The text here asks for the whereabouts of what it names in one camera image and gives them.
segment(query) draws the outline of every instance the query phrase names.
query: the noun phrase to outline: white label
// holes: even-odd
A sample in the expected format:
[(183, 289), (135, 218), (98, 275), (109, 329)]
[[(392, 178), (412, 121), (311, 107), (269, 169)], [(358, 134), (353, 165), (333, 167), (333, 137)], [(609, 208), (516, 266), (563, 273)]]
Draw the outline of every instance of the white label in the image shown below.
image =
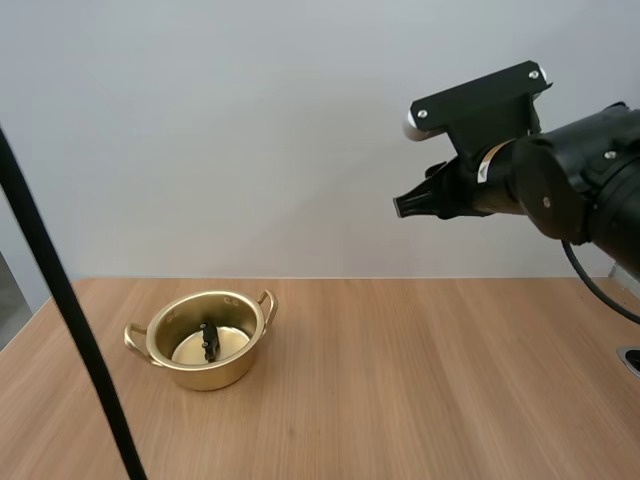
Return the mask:
[(480, 168), (478, 168), (478, 183), (485, 183), (487, 181), (487, 177), (489, 176), (489, 164), (491, 163), (490, 159), (484, 159), (482, 163), (480, 163)]

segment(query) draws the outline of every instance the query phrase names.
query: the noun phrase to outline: pot rim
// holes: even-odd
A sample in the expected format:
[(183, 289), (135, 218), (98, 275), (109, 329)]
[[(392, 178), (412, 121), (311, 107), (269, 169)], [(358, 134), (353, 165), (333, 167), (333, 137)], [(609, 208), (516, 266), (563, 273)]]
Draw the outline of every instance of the pot rim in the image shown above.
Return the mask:
[[(158, 324), (160, 323), (160, 321), (172, 309), (174, 309), (178, 305), (188, 302), (189, 300), (193, 300), (194, 298), (206, 297), (209, 295), (233, 297), (242, 302), (245, 302), (247, 305), (249, 305), (249, 307), (251, 307), (251, 309), (253, 310), (253, 313), (256, 316), (256, 331), (249, 339), (249, 342), (233, 355), (230, 355), (219, 362), (213, 362), (209, 364), (184, 365), (182, 363), (174, 362), (173, 360), (165, 357), (162, 353), (160, 353), (160, 350), (158, 350), (158, 347), (156, 346), (156, 342), (155, 342), (156, 330), (158, 328)], [(264, 333), (264, 328), (265, 328), (264, 313), (262, 312), (262, 308), (260, 308), (260, 305), (258, 304), (258, 302), (256, 302), (253, 298), (239, 292), (233, 292), (231, 290), (207, 290), (205, 292), (192, 293), (182, 298), (179, 298), (178, 300), (175, 300), (170, 304), (166, 305), (165, 307), (162, 308), (162, 310), (156, 313), (147, 328), (146, 346), (147, 346), (147, 351), (149, 352), (149, 355), (151, 355), (151, 358), (153, 358), (156, 362), (161, 364), (163, 367), (167, 367), (171, 370), (179, 370), (183, 372), (204, 372), (204, 371), (215, 370), (217, 368), (224, 367), (225, 365), (233, 363), (236, 360), (238, 360), (240, 357), (245, 355), (258, 343), (258, 340), (260, 340), (260, 338)]]

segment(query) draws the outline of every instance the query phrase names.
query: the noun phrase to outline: black pole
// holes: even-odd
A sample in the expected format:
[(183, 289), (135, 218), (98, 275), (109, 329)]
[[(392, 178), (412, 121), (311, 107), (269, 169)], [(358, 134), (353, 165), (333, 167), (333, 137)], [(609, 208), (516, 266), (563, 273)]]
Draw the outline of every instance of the black pole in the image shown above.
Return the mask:
[(89, 372), (129, 478), (146, 480), (147, 476), (133, 443), (109, 370), (38, 213), (27, 182), (1, 129), (0, 185)]

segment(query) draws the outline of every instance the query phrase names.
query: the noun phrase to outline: black cable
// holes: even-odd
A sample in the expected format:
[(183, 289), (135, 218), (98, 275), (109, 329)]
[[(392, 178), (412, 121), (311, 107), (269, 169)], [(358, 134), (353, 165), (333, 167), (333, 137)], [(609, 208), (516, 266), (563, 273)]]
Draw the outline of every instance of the black cable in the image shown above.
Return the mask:
[(616, 303), (606, 293), (600, 290), (600, 287), (598, 287), (593, 280), (591, 280), (591, 277), (589, 277), (584, 268), (582, 268), (582, 265), (580, 265), (580, 262), (576, 258), (576, 254), (573, 252), (573, 248), (571, 248), (571, 244), (569, 242), (563, 240), (562, 248), (564, 249), (564, 253), (567, 255), (567, 258), (569, 259), (569, 262), (573, 266), (574, 270), (587, 286), (587, 288), (591, 290), (591, 293), (602, 300), (602, 302), (609, 308), (612, 308), (626, 319), (631, 320), (633, 323), (637, 323), (638, 325), (640, 325), (640, 315), (636, 315), (635, 313), (630, 312), (620, 304)]
[(73, 293), (69, 279), (62, 268), (18, 162), (1, 129), (0, 185), (4, 189), (13, 214), (89, 372), (129, 478), (131, 480), (146, 480), (147, 476), (133, 443), (127, 419), (109, 376), (109, 370), (100, 354), (100, 349), (91, 333), (91, 328), (80, 308), (78, 299)]

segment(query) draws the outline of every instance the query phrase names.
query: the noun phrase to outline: white wall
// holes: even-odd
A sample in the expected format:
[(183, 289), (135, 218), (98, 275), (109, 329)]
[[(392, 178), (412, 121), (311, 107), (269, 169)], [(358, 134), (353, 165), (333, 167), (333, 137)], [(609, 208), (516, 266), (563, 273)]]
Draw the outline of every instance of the white wall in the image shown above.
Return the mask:
[(405, 140), (401, 120), (414, 99), (529, 59), (555, 82), (537, 102), (545, 129), (640, 106), (635, 0), (1, 8), (0, 121), (74, 277), (571, 275), (524, 218), (397, 219), (391, 198), (453, 152)]

